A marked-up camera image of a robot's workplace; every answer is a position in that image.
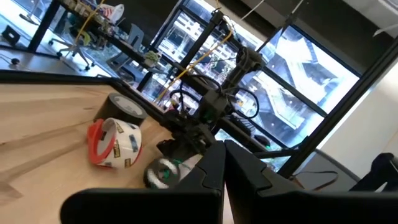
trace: office chair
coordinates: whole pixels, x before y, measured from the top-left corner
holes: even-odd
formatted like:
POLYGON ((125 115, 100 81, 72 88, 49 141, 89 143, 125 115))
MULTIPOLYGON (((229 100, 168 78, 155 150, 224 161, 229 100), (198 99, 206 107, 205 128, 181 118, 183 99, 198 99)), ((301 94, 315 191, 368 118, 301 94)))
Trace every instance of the office chair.
MULTIPOLYGON (((68 29, 69 34, 72 37, 72 39, 74 40, 78 34, 78 31, 80 30, 81 24, 80 24, 80 22, 77 21, 76 17, 71 14, 68 16, 68 22, 71 25, 68 29)), ((79 54, 87 64, 85 70, 88 71, 90 69, 90 63, 87 61, 86 55, 81 50, 83 47, 93 47, 94 43, 92 41, 91 35, 88 32, 83 31, 81 33, 81 36, 79 37, 79 41, 77 44, 74 44, 73 42, 69 43, 69 42, 57 40, 54 38, 52 38, 50 40, 49 44, 53 45, 54 42, 58 42, 59 44, 67 46, 67 48, 61 49, 57 52, 57 55, 59 57, 62 57, 62 52, 64 52, 64 51, 66 51, 66 52, 71 51, 72 57, 74 57, 76 54, 79 54)), ((95 63, 94 62, 91 63, 91 67, 94 67, 94 66, 95 66, 95 63)))
MULTIPOLYGON (((144 38, 144 32, 135 24, 131 24, 131 29, 129 33, 129 37, 127 39, 127 43, 135 50, 139 50, 142 40, 144 38)), ((132 59, 129 58, 125 53, 120 52, 117 55, 111 57, 106 61, 106 63, 117 73, 120 68, 125 66, 125 64, 130 64, 132 59)))

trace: red object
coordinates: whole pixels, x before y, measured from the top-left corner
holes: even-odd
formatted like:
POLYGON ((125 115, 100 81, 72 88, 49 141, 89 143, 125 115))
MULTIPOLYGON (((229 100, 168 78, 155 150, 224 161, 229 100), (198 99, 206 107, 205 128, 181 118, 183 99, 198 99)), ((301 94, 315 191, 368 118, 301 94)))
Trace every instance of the red object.
POLYGON ((98 119, 94 124, 90 125, 87 130, 87 140, 88 140, 88 157, 90 161, 94 164, 99 164, 103 162, 108 154, 112 151, 115 142, 115 135, 112 136, 108 146, 104 153, 98 155, 98 142, 100 141, 103 131, 102 124, 104 123, 103 119, 98 119))

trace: ceiling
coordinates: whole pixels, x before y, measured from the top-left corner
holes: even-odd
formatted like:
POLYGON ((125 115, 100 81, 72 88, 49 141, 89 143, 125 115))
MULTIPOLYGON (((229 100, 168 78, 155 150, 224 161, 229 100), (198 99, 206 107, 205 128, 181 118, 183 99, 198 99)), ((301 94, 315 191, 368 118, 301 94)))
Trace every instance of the ceiling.
MULTIPOLYGON (((386 1, 396 0, 344 0, 380 28, 398 24, 398 11, 386 6, 386 1)), ((393 37, 398 35, 398 28, 387 31, 393 37)))

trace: wooden table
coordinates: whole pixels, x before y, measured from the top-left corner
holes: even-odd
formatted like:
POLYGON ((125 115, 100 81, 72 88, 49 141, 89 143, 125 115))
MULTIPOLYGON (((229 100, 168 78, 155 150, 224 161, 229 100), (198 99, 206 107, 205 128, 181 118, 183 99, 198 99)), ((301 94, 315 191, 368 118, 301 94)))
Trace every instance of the wooden table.
MULTIPOLYGON (((161 156, 156 144, 171 138, 150 117, 132 167, 104 169, 87 159, 87 127, 112 92, 106 85, 0 85, 0 223, 59 223, 62 202, 79 190, 144 187, 144 169, 161 156)), ((232 223, 228 202, 224 209, 232 223)))

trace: window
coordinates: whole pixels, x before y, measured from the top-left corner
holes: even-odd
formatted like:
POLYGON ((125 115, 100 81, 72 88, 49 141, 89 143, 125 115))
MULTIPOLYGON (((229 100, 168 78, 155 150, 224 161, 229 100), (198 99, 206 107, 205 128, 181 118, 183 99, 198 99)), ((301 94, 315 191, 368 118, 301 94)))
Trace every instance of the window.
MULTIPOLYGON (((209 36, 191 63, 201 58, 209 49, 219 43, 216 39, 217 37, 214 35, 209 36)), ((228 45, 223 44, 200 61, 195 68, 222 84, 229 72, 236 66, 236 54, 237 52, 233 51, 228 45)))
MULTIPOLYGON (((260 112, 252 120, 288 147, 300 143, 323 118, 293 96, 264 72, 247 74, 240 83, 259 99, 260 112)), ((251 115, 254 100, 246 92, 238 92, 241 111, 251 115)))
POLYGON ((160 43, 159 50, 174 61, 180 62, 202 32, 203 27, 199 23, 181 12, 160 43))
POLYGON ((261 49, 267 67, 329 113, 359 80, 293 27, 261 49))
MULTIPOLYGON (((209 5, 204 0, 190 0, 186 3, 186 7, 206 22, 210 22, 211 12, 215 10, 213 6, 209 5)), ((243 46, 256 49, 262 44, 260 39, 252 35, 235 21, 232 21, 229 18, 228 21, 233 26, 234 38, 237 39, 243 46)))

